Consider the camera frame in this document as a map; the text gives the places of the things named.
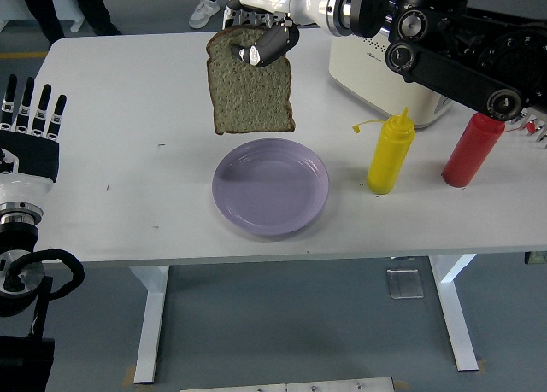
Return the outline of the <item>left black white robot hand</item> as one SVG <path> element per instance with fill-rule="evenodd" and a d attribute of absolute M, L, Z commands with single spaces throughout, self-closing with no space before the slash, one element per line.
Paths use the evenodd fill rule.
<path fill-rule="evenodd" d="M 15 103 L 18 79 L 11 74 L 1 103 L 1 203 L 39 205 L 51 191 L 59 171 L 57 138 L 67 97 L 60 95 L 48 113 L 51 85 L 46 84 L 32 110 L 34 78 L 25 83 Z"/>

